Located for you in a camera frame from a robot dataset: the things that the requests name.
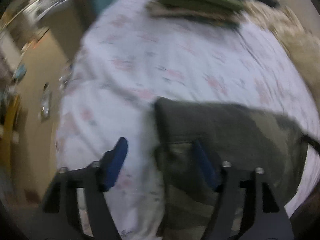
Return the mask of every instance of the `brown floor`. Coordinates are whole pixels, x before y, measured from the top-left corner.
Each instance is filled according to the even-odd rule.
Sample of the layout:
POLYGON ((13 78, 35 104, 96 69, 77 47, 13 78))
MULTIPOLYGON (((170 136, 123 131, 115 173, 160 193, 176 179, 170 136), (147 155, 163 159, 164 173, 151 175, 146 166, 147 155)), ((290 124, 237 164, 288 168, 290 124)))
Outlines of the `brown floor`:
POLYGON ((18 146, 12 148, 12 182, 19 204, 41 198, 55 171, 54 132, 60 103, 59 78, 67 65, 57 41, 48 31, 32 44, 23 56, 27 73, 21 83, 21 112, 16 130, 20 134, 18 146), (44 84, 52 91, 50 119, 41 122, 40 100, 44 84))

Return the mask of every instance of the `bed sheet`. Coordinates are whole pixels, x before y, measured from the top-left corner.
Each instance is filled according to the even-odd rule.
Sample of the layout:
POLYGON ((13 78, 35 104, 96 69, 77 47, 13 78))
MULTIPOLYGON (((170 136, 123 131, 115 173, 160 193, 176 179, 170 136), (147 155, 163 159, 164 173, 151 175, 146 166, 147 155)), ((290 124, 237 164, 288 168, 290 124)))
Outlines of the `bed sheet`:
MULTIPOLYGON (((164 212, 159 143, 152 113, 157 96, 238 103, 287 114, 315 138, 315 103, 298 71, 269 31, 252 23, 238 30, 184 19, 148 17, 149 0, 117 0, 82 39, 60 111, 58 166, 79 169, 101 158, 119 137, 129 152, 105 194, 124 239, 155 239, 164 212)), ((320 173, 309 147, 288 215, 306 199, 320 173)))

